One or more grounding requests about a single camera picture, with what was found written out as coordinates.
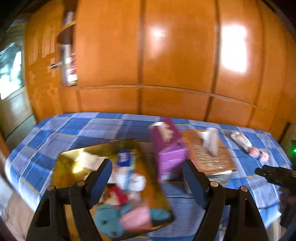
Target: teal teddy bear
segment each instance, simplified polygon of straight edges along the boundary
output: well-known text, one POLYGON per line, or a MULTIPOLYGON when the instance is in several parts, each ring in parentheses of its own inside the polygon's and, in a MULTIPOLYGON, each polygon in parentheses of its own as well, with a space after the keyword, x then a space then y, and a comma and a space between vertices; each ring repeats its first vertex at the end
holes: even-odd
MULTIPOLYGON (((96 209, 94 223, 98 231, 108 236, 111 240, 119 238, 124 234, 124 229, 120 223, 120 217, 131 210, 132 206, 130 204, 122 206, 120 212, 109 204, 101 205, 96 209)), ((149 210, 152 220, 162 221, 171 217, 171 214, 163 209, 150 208, 149 210)))

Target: gold tray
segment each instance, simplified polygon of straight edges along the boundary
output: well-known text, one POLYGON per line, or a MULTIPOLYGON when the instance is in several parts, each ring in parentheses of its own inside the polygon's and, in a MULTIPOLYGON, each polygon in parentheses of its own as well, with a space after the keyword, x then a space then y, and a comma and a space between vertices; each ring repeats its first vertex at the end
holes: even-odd
MULTIPOLYGON (((150 208, 161 208, 171 213, 171 218, 169 221, 156 223, 153 222, 153 227, 148 232, 162 228, 173 222, 174 217, 171 207, 157 181, 156 172, 153 169, 152 164, 146 161, 141 147, 136 139, 111 141, 100 145, 69 150, 60 153, 56 162, 51 184, 55 185, 56 188, 73 186, 77 181, 83 180, 84 176, 88 175, 91 172, 90 170, 84 169, 79 165, 79 155, 81 152, 85 151, 93 155, 107 156, 112 161, 112 163, 117 163, 118 152, 120 149, 137 150, 136 172, 144 175, 146 178, 146 187, 141 192, 142 200, 145 201, 150 208)), ((95 205, 90 210, 92 216, 94 216, 96 213, 96 207, 101 204, 102 203, 95 205)), ((65 205, 65 211, 71 239, 72 241, 79 240, 70 205, 65 205)), ((125 233, 122 237, 113 240, 132 238, 148 232, 145 231, 142 233, 125 233)), ((101 233, 100 235, 104 241, 110 240, 110 238, 108 238, 107 236, 101 233)))

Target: metal screw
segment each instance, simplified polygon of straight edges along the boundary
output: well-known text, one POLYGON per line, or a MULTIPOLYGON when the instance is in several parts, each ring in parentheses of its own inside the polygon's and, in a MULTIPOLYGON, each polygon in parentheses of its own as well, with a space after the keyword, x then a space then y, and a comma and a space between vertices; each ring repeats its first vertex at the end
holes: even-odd
POLYGON ((241 186, 241 190, 242 190, 243 192, 247 192, 247 191, 248 191, 248 188, 245 187, 245 186, 241 186))
POLYGON ((47 187, 47 190, 48 190, 48 191, 52 191, 52 190, 54 190, 54 185, 49 185, 49 186, 47 187))
POLYGON ((76 185, 78 186, 78 187, 82 187, 83 185, 85 184, 85 181, 78 181, 77 183, 76 183, 76 185))
POLYGON ((217 182, 215 182, 215 181, 210 182, 210 184, 211 184, 212 187, 215 187, 215 188, 218 187, 218 185, 219 185, 219 184, 218 184, 217 182))

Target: blue plaid bedspread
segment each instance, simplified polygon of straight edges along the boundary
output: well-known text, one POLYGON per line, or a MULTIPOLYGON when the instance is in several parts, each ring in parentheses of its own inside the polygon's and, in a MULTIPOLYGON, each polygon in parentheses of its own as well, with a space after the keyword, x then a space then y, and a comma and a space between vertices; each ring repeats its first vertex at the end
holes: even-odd
MULTIPOLYGON (((7 178, 27 204, 35 210, 46 187, 50 184, 60 152, 114 139, 137 138, 142 142, 144 154, 151 159, 148 126, 160 119, 159 116, 97 112, 63 114, 47 118, 12 151, 5 165, 7 178)), ((289 159, 270 133, 179 118, 173 118, 173 122, 179 130, 218 128, 220 138, 229 149, 238 170, 227 187, 237 189, 244 185, 249 188, 266 227, 280 216, 277 187, 254 173, 255 168, 262 167, 262 163, 248 156, 230 138, 233 130, 241 131, 253 146, 269 153, 267 165, 289 167, 289 159)), ((201 207, 195 203, 192 195, 185 193, 183 184, 163 183, 161 186, 168 197, 176 220, 171 225, 142 238, 156 241, 191 240, 203 216, 201 207)), ((217 238, 222 232, 223 228, 217 234, 217 238)))

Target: door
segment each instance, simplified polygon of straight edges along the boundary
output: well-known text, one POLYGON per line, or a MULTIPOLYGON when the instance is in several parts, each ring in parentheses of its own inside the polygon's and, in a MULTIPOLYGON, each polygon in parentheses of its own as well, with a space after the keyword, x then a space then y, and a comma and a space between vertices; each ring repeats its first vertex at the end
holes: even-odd
POLYGON ((37 121, 61 114, 60 68, 49 66, 60 60, 56 36, 61 30, 62 0, 51 0, 32 14, 25 29, 26 86, 37 121))
POLYGON ((23 75, 24 24, 10 27, 0 42, 0 129, 7 137, 33 114, 23 75))

